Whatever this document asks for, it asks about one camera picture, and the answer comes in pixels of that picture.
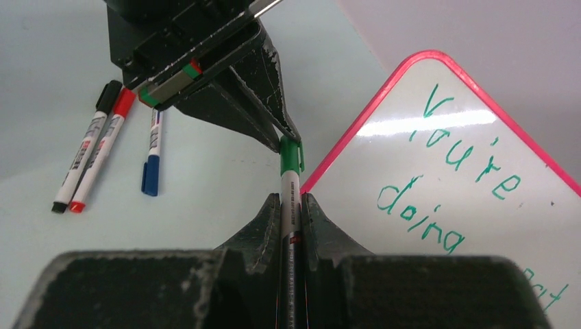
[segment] black marker cap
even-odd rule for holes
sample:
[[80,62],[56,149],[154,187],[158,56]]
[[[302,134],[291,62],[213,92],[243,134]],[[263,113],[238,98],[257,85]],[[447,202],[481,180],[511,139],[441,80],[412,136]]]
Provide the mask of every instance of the black marker cap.
[[63,202],[53,202],[53,208],[52,208],[52,212],[55,212],[57,214],[62,214],[64,213],[64,211],[66,210],[66,207],[68,207],[68,204],[65,204]]
[[106,84],[105,87],[103,87],[103,91],[101,92],[101,96],[99,96],[97,104],[95,105],[97,112],[103,112],[106,115],[109,115],[122,87],[123,84],[117,80],[111,80],[111,82]]

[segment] green tape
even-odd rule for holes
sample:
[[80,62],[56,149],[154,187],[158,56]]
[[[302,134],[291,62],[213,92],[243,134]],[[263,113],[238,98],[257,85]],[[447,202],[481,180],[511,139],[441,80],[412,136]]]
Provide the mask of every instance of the green tape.
[[154,107],[158,105],[160,102],[157,99],[154,99],[152,96],[149,95],[147,92],[147,87],[141,88],[139,91],[139,99],[142,103],[145,103],[148,106]]
[[198,77],[200,75],[200,72],[196,71],[196,69],[194,69],[189,64],[184,66],[183,71],[192,79],[195,79],[196,77]]

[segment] green marker cap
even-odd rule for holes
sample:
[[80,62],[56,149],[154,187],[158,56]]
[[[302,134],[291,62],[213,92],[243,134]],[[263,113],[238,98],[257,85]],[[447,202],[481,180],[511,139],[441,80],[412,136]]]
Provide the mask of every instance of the green marker cap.
[[289,170],[293,170],[297,175],[305,171],[303,145],[283,136],[280,138],[280,175]]

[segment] green marker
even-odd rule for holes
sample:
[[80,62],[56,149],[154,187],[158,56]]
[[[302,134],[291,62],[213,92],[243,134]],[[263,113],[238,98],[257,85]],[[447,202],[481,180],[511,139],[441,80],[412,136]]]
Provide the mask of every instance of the green marker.
[[302,145],[280,139],[280,307],[279,328],[306,328],[304,264],[302,262],[301,193],[299,174],[304,170]]

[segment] red marker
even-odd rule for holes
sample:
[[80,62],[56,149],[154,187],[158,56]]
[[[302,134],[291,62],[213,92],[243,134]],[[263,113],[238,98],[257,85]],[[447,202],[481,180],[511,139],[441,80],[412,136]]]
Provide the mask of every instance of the red marker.
[[109,156],[109,152],[111,151],[113,143],[115,143],[115,139],[117,138],[117,134],[119,134],[121,126],[127,117],[127,113],[131,110],[133,100],[135,100],[135,94],[129,89],[123,88],[119,95],[119,99],[117,99],[117,103],[113,108],[113,117],[109,123],[109,128],[107,128],[105,136],[101,139],[101,142],[99,142],[97,150],[90,159],[89,166],[85,171],[85,176],[73,197],[70,206],[72,212],[82,212],[85,208],[85,199],[87,198],[93,183],[97,179],[99,170]]

